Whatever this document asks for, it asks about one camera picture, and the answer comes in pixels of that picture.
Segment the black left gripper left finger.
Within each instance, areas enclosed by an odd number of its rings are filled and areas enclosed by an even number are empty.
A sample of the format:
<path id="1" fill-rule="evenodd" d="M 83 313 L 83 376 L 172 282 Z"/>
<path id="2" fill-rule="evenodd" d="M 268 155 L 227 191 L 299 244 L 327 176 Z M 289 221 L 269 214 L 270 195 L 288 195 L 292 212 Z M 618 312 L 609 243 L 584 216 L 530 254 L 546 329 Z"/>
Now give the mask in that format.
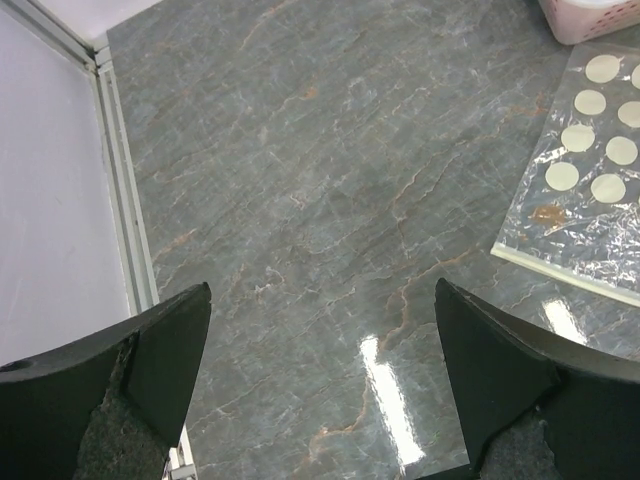
<path id="1" fill-rule="evenodd" d="M 4 479 L 160 479 L 207 339 L 211 291 L 1 368 Z"/>

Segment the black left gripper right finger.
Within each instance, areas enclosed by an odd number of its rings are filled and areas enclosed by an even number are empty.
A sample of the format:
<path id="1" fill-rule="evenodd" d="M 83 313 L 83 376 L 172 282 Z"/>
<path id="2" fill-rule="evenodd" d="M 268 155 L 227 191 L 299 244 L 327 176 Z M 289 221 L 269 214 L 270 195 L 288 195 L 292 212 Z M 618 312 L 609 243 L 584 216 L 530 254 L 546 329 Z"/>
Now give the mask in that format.
<path id="1" fill-rule="evenodd" d="M 638 362 L 533 325 L 444 278 L 435 312 L 468 455 L 437 478 L 480 478 L 491 444 L 526 416 L 542 421 L 562 478 L 638 478 Z"/>

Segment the clear polka dot zip bag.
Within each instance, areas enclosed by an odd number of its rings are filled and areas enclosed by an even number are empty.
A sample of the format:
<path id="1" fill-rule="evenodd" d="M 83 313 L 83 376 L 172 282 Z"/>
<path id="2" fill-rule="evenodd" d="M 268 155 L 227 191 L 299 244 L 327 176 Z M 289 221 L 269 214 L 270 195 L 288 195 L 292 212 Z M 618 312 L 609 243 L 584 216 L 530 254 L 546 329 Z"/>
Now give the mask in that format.
<path id="1" fill-rule="evenodd" d="M 638 305 L 638 49 L 573 49 L 491 252 Z"/>

